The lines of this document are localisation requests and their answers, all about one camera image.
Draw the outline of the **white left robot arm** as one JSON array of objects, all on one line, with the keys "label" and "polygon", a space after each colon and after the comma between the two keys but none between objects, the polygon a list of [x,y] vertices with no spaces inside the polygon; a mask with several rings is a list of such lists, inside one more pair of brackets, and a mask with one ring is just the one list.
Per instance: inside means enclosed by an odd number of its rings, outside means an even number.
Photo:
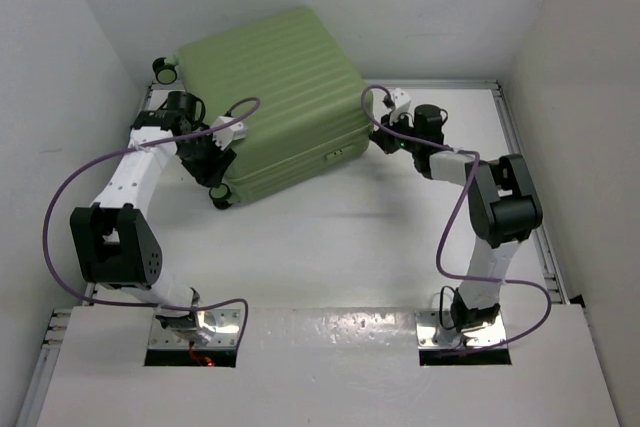
[{"label": "white left robot arm", "polygon": [[155,305],[162,328],[197,346],[213,339],[215,318],[199,310],[199,293],[164,267],[146,214],[173,157],[199,184],[220,186],[236,157],[230,146],[248,127],[230,114],[206,124],[205,114],[200,98],[181,91],[170,92],[159,108],[140,112],[130,131],[131,153],[92,204],[74,209],[70,218],[84,280]]}]

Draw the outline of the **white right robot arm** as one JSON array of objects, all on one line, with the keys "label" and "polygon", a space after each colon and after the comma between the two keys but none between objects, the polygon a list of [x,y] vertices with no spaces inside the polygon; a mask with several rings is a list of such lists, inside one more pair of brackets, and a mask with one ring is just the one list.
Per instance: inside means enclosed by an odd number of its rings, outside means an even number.
[{"label": "white right robot arm", "polygon": [[451,328],[463,332],[491,324],[500,309],[500,290],[511,259],[543,219],[527,163],[520,154],[478,160],[471,151],[444,145],[446,111],[422,104],[409,112],[386,98],[389,112],[370,139],[386,154],[404,150],[429,180],[463,188],[476,236],[467,274],[450,305]]}]

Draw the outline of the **green hard-shell suitcase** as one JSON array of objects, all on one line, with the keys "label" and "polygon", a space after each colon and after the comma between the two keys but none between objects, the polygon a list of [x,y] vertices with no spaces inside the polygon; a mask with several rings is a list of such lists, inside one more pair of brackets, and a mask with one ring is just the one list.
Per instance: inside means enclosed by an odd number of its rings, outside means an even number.
[{"label": "green hard-shell suitcase", "polygon": [[219,210],[324,174],[369,146],[366,83],[308,7],[185,44],[152,70],[203,101],[205,125],[246,117],[245,138],[192,170]]}]

